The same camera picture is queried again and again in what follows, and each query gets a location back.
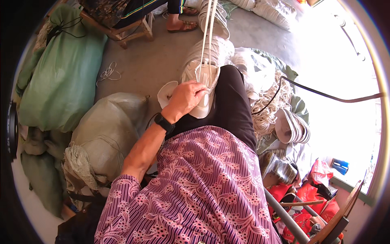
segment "pink floral shirt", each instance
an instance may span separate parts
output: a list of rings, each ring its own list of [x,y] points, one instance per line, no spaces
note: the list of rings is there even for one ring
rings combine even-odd
[[[230,132],[204,126],[165,142],[158,177],[141,190],[120,175],[97,243],[281,243],[272,227],[259,160]]]

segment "watch strap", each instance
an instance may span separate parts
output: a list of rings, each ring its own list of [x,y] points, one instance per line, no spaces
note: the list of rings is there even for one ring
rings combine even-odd
[[[161,113],[158,113],[156,115],[156,117],[154,118],[154,121],[156,124],[158,124],[159,126],[161,126],[164,130],[166,130],[167,132],[165,133],[166,135],[168,135],[169,133],[171,133],[174,128],[175,128],[175,124],[171,124],[169,123],[165,118],[164,116],[162,116]]]

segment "wooden stool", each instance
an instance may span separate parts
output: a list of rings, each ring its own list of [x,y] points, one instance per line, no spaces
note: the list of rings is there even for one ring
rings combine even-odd
[[[148,13],[149,23],[146,21],[146,16],[144,16],[141,20],[138,20],[126,27],[120,29],[113,29],[105,27],[104,25],[99,24],[94,18],[92,18],[87,12],[84,10],[81,11],[80,16],[83,17],[84,20],[98,28],[104,34],[108,36],[108,38],[116,41],[123,49],[127,49],[126,42],[141,36],[146,36],[148,41],[153,41],[153,33],[152,33],[152,23],[154,16],[152,13]],[[133,33],[131,35],[127,35],[125,32],[132,29],[137,28],[138,26],[142,27],[142,32]]]

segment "white shoelace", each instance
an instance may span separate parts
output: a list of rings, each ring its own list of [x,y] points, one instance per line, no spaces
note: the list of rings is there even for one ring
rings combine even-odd
[[[115,68],[117,67],[117,62],[115,62],[115,61],[113,61],[113,62],[111,62],[111,64],[106,68],[106,70],[105,71],[103,71],[102,73],[101,73],[101,75],[100,75],[100,80],[98,80],[97,82],[96,82],[96,87],[98,87],[98,82],[99,81],[102,81],[102,80],[105,80],[105,79],[110,79],[110,80],[120,80],[121,78],[122,78],[122,75],[121,75],[121,73],[119,73],[118,71],[115,71]],[[110,76],[112,75],[112,73],[113,72],[117,72],[118,74],[119,74],[119,79],[111,79],[110,78]]]
[[[209,20],[210,20],[210,31],[209,31],[209,72],[210,72],[210,75],[212,74],[211,72],[211,39],[213,37],[213,26],[214,26],[214,17],[215,17],[215,12],[216,12],[216,9],[217,9],[217,2],[218,0],[209,0],[208,2],[208,6],[207,6],[207,16],[206,16],[206,25],[205,25],[205,28],[204,28],[204,34],[203,34],[203,45],[202,45],[202,54],[200,55],[200,69],[199,69],[199,76],[196,76],[196,79],[197,79],[197,82],[199,82],[199,79],[200,79],[200,73],[201,73],[201,70],[202,70],[202,63],[203,63],[203,54],[204,54],[204,46],[206,44],[206,36],[207,36],[207,28],[208,28],[208,25],[209,25]]]

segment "sandal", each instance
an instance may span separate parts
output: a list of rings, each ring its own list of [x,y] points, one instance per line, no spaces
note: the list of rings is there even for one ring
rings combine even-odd
[[[199,11],[195,7],[183,7],[183,14],[186,16],[195,16]]]
[[[179,30],[168,30],[169,33],[177,33],[177,32],[189,32],[198,28],[198,22],[195,21],[186,21],[183,20],[183,25]]]

